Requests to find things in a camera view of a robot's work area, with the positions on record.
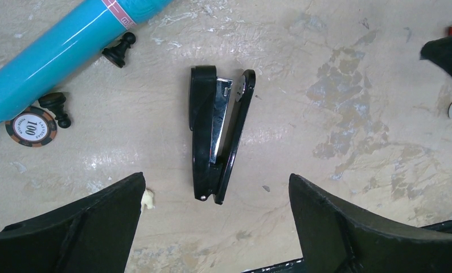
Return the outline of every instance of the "black plastic piece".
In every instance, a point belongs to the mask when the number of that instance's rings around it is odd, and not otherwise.
[[[118,45],[104,49],[102,54],[117,67],[122,68],[125,65],[125,52],[135,44],[135,41],[135,35],[126,32]]]
[[[216,162],[211,163],[215,97],[216,92],[221,90],[217,88],[216,67],[198,66],[191,69],[189,126],[192,131],[194,195],[198,200],[206,201],[214,195],[215,203],[221,205],[224,201],[256,83],[253,70],[246,70],[243,76],[244,93],[231,92],[236,98],[223,149]]]
[[[306,273],[305,260],[296,259],[288,262],[275,264],[255,270],[245,271],[243,273]]]
[[[64,103],[67,98],[63,93],[56,92],[46,94],[45,96],[38,99],[40,107],[46,108],[55,114],[55,119],[60,128],[69,128],[72,125],[72,121],[68,118],[68,114],[65,112]]]
[[[452,36],[426,43],[421,58],[437,64],[452,77]]]
[[[146,188],[135,173],[0,232],[0,272],[123,273]]]
[[[305,272],[452,272],[452,234],[438,225],[391,221],[298,175],[289,191]]]

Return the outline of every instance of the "casino chip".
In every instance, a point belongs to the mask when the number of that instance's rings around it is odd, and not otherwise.
[[[27,147],[47,145],[57,134],[57,125],[52,116],[34,106],[5,122],[5,127],[14,141]]]

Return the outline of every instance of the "stained surface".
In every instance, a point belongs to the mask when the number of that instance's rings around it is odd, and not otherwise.
[[[0,1],[0,67],[80,1]],[[452,218],[452,79],[419,61],[452,1],[177,0],[136,30],[128,64],[85,64],[58,89],[70,129],[27,148],[0,125],[0,230],[144,172],[127,272],[241,272],[301,256],[298,173],[414,226]],[[189,71],[255,69],[223,206],[194,200]]]

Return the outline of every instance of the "blue cylinder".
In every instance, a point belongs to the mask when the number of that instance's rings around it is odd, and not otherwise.
[[[0,122],[13,119],[129,27],[172,0],[85,0],[0,69]]]

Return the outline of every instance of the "black game piece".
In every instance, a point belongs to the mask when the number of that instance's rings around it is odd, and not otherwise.
[[[133,44],[135,44],[135,35],[131,32],[127,32],[122,36],[120,44],[116,45],[115,47],[104,49],[102,51],[102,54],[113,64],[115,64],[119,68],[122,68],[125,65],[125,52]]]
[[[40,107],[47,108],[49,111],[55,114],[55,119],[60,128],[69,128],[72,125],[72,121],[68,118],[68,114],[63,110],[63,104],[66,102],[67,98],[60,92],[47,94],[40,99]]]

